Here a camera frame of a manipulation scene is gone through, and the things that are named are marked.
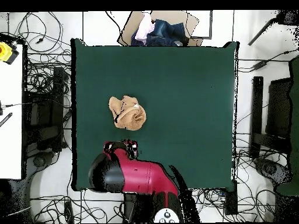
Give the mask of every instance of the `cardboard box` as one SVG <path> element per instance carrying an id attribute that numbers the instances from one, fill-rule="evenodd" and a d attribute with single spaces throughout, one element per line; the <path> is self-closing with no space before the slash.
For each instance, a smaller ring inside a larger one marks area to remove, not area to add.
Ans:
<path id="1" fill-rule="evenodd" d="M 139 28 L 144 15 L 140 11 L 132 11 L 128 17 L 127 23 L 117 40 L 123 46 L 131 45 L 131 38 L 133 33 Z M 194 16 L 187 14 L 181 10 L 154 10 L 151 12 L 152 20 L 160 19 L 168 22 L 171 25 L 183 22 L 185 27 L 185 35 L 190 38 L 199 20 Z M 201 38 L 191 38 L 188 46 L 200 46 L 202 43 Z"/>

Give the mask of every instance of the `green table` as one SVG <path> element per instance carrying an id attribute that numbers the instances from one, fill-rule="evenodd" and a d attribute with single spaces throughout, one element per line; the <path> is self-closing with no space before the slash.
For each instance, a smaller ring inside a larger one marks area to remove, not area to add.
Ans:
<path id="1" fill-rule="evenodd" d="M 189 188 L 232 190 L 232 122 L 237 43 L 216 47 L 87 47 L 72 40 L 72 186 L 105 141 L 138 142 L 139 159 L 174 165 Z M 136 97 L 147 120 L 138 131 L 114 126 L 110 97 Z"/>

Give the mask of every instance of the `white cloth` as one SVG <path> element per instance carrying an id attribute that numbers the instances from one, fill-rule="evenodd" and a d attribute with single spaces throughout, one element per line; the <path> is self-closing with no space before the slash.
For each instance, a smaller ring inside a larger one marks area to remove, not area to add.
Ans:
<path id="1" fill-rule="evenodd" d="M 144 13 L 144 17 L 139 24 L 138 31 L 136 33 L 135 39 L 142 41 L 143 43 L 147 42 L 147 34 L 151 33 L 155 29 L 155 23 L 152 23 L 152 17 L 149 13 Z"/>

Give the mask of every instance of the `beige towel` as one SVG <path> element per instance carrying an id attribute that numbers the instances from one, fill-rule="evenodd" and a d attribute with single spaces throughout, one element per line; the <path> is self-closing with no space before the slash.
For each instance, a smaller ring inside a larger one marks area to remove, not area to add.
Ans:
<path id="1" fill-rule="evenodd" d="M 137 99 L 126 95 L 122 100 L 111 97 L 109 109 L 113 114 L 114 124 L 117 128 L 136 131 L 142 127 L 147 119 L 147 115 Z"/>

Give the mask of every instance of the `tripod leg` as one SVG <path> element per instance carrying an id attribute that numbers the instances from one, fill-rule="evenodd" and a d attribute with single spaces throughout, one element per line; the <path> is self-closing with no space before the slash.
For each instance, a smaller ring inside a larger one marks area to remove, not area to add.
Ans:
<path id="1" fill-rule="evenodd" d="M 257 39 L 259 36 L 262 35 L 262 33 L 264 31 L 266 31 L 266 29 L 271 26 L 272 24 L 276 23 L 277 22 L 277 19 L 276 18 L 273 18 L 271 20 L 269 20 L 264 26 L 263 28 L 260 30 L 260 32 L 257 33 L 257 35 L 248 43 L 249 46 L 251 46 Z"/>

